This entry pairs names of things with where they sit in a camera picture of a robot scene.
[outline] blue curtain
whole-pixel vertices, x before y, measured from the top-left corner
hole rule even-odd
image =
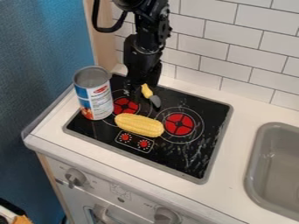
[[[36,224],[63,211],[20,132],[93,63],[82,0],[0,0],[0,198]]]

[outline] white countertop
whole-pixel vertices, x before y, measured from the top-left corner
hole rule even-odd
[[[231,121],[220,145],[210,178],[204,185],[194,184],[64,133],[62,127],[79,108],[74,91],[65,97],[32,134],[65,148],[65,150],[45,149],[44,153],[49,151],[49,155],[70,159],[72,152],[76,152],[127,173],[131,177],[129,181],[133,184],[139,181],[140,185],[142,183],[140,181],[144,180],[241,221],[250,224],[298,223],[254,204],[245,192],[243,179],[257,129],[262,124],[271,122],[299,126],[299,112],[165,76],[161,77],[160,85],[233,106]]]

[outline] tin can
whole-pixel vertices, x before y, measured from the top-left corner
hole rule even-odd
[[[100,66],[87,66],[77,71],[73,83],[83,116],[90,120],[101,120],[114,110],[111,95],[111,73]]]

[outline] can lid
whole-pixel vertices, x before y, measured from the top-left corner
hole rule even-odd
[[[101,66],[86,66],[73,76],[73,83],[82,88],[96,88],[111,79],[112,74]]]

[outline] oven door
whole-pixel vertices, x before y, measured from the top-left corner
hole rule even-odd
[[[75,224],[150,224],[150,220],[131,213],[79,187],[68,187],[56,179]]]

